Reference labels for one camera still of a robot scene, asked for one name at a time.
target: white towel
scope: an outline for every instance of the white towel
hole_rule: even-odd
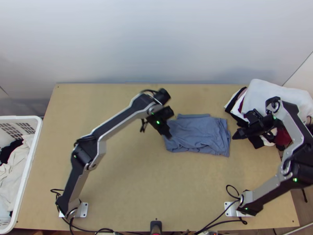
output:
[[[10,154],[7,164],[0,166],[0,203],[10,212],[14,208],[18,188],[20,187],[26,159],[34,135],[24,135],[23,144]]]
[[[296,104],[299,108],[299,117],[305,123],[306,117],[313,117],[313,99],[309,92],[295,88],[281,87],[259,79],[253,79],[247,89],[241,113],[247,113],[254,108],[263,116],[265,101],[278,96],[281,100]]]

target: black cable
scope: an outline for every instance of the black cable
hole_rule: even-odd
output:
[[[202,229],[200,229],[199,231],[195,232],[194,235],[198,235],[199,233],[202,233],[206,230],[208,230],[208,226],[211,225],[212,223],[214,223],[215,221],[217,221],[219,218],[221,218],[222,215],[224,215],[224,213],[236,202],[239,202],[239,200],[236,200],[234,202],[232,202],[216,219],[214,219],[213,221],[209,222],[206,226],[204,226]]]
[[[232,198],[235,198],[235,199],[239,200],[239,199],[240,199],[239,197],[235,197],[234,195],[232,195],[232,194],[228,191],[228,187],[232,187],[232,188],[236,191],[236,193],[238,194],[238,196],[239,196],[238,190],[237,190],[234,186],[232,186],[232,185],[230,185],[230,184],[226,185],[226,191],[227,191],[228,195],[230,195]]]
[[[144,92],[151,92],[152,94],[158,93],[158,91],[151,90],[151,89],[145,89],[145,90],[140,91],[140,93],[144,93]]]
[[[213,227],[215,227],[215,226],[217,226],[217,225],[219,225],[219,224],[225,224],[225,223],[231,223],[231,222],[242,222],[244,225],[247,225],[247,224],[248,224],[248,222],[246,222],[246,221],[243,220],[243,219],[236,219],[236,220],[230,220],[230,221],[221,221],[221,222],[218,222],[218,223],[216,223],[216,224],[213,224],[213,225],[207,227],[206,230],[209,230],[210,228],[213,228]]]
[[[308,202],[308,199],[306,198],[306,192],[304,191],[303,188],[302,188],[301,190],[302,190],[302,194],[303,194],[304,201],[305,201],[305,203],[307,203],[307,202]]]
[[[57,188],[53,188],[53,189],[50,190],[50,192],[56,194],[56,199],[58,198],[58,196],[61,196],[61,194],[60,194],[58,191],[62,192],[62,191],[64,191],[64,190],[63,190],[63,189],[57,189]],[[86,229],[79,228],[79,227],[73,225],[73,220],[74,220],[74,218],[71,218],[70,222],[68,222],[68,221],[67,221],[66,219],[64,219],[64,218],[62,218],[62,219],[63,219],[63,221],[64,221],[65,223],[67,223],[67,224],[69,225],[71,235],[74,235],[72,228],[75,228],[75,229],[80,230],[80,231],[83,231],[83,232],[95,233],[95,234],[98,234],[98,233],[114,233],[114,230],[109,229],[109,228],[101,228],[101,229],[99,229],[98,231],[95,231],[95,230],[86,230]]]
[[[214,227],[214,226],[216,226],[216,225],[219,225],[219,224],[230,223],[230,222],[242,222],[244,225],[247,225],[247,224],[248,224],[248,222],[246,222],[246,221],[243,220],[241,217],[239,217],[238,220],[221,221],[221,222],[218,222],[218,223],[216,223],[216,224],[211,225],[212,223],[214,223],[215,221],[217,221],[233,204],[235,204],[236,202],[239,202],[239,200],[240,200],[239,197],[235,197],[234,195],[232,195],[232,194],[228,191],[228,187],[232,187],[232,188],[236,191],[236,193],[238,194],[238,196],[239,196],[238,190],[237,190],[234,186],[232,186],[232,185],[230,185],[230,184],[226,185],[226,191],[227,191],[227,193],[228,193],[231,197],[233,197],[233,198],[235,198],[235,199],[237,199],[237,200],[234,201],[234,202],[232,202],[232,203],[222,212],[222,214],[220,214],[216,219],[214,219],[212,222],[208,223],[208,224],[207,224],[205,227],[203,227],[201,230],[195,232],[194,235],[198,235],[199,233],[202,233],[202,232],[204,232],[204,231],[207,231],[207,230],[209,230],[210,228],[212,228],[212,227]]]

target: tabletop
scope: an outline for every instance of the tabletop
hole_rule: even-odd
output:
[[[64,188],[71,171],[75,140],[127,107],[143,89],[165,88],[175,114],[210,114],[236,121],[223,106],[242,85],[57,84],[51,96],[34,156],[16,228],[68,230],[59,217],[52,188]],[[259,187],[275,175],[280,158],[275,147],[254,149],[232,140],[230,157],[192,152],[172,153],[153,127],[140,133],[134,121],[107,141],[107,153],[89,174],[80,195],[88,202],[85,229],[149,231],[158,219],[164,231],[197,231],[223,210],[227,184],[239,192]],[[220,220],[233,219],[223,216]],[[248,222],[221,224],[217,230],[299,226],[290,192],[269,202]]]

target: laundry basket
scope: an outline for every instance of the laundry basket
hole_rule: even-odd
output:
[[[26,159],[12,216],[10,217],[9,212],[5,211],[4,208],[0,208],[0,234],[8,233],[15,226],[41,127],[42,119],[37,116],[0,116],[0,151],[1,148],[9,145],[14,140],[22,139],[22,135],[34,134],[34,140]]]

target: power cord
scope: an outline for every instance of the power cord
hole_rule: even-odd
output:
[[[63,191],[64,191],[63,189],[57,189],[57,188],[53,188],[53,189],[50,190],[50,192],[55,193],[56,199],[57,199],[59,196],[61,196],[61,194],[60,194],[59,192],[63,192]],[[68,221],[67,221],[66,219],[64,219],[64,218],[62,218],[62,219],[63,219],[64,222],[66,222],[66,223],[69,225],[71,235],[74,235],[72,228],[75,228],[75,229],[77,229],[77,230],[80,230],[80,231],[83,231],[83,232],[87,232],[87,233],[95,233],[95,235],[98,234],[98,233],[116,233],[116,232],[114,232],[114,230],[109,229],[109,228],[101,228],[101,229],[99,229],[99,230],[97,230],[97,231],[95,231],[95,230],[86,230],[86,229],[82,229],[82,228],[79,228],[79,227],[73,225],[73,220],[74,220],[74,218],[72,218],[72,219],[70,220],[70,222],[68,222]]]
[[[236,193],[238,194],[238,197],[232,195],[232,194],[228,191],[228,187],[232,187],[232,188],[236,191]],[[221,221],[221,222],[212,224],[212,223],[214,223],[215,221],[217,221],[220,217],[222,217],[222,215],[223,215],[233,204],[235,204],[236,202],[239,202],[239,192],[238,192],[238,190],[237,190],[234,186],[228,184],[228,185],[226,186],[226,191],[227,191],[227,193],[228,193],[231,197],[235,198],[236,201],[232,202],[216,219],[214,219],[212,222],[208,223],[208,224],[207,224],[206,226],[204,226],[201,230],[195,232],[194,235],[198,235],[199,233],[202,233],[202,232],[204,232],[204,231],[207,231],[207,230],[209,230],[210,228],[213,228],[213,227],[215,227],[215,226],[217,226],[217,225],[219,225],[219,224],[225,224],[225,223],[230,223],[230,222],[242,222],[244,225],[247,225],[247,224],[248,224],[248,222],[246,222],[245,220],[243,220],[241,217],[239,217],[239,219],[236,219],[236,220]]]

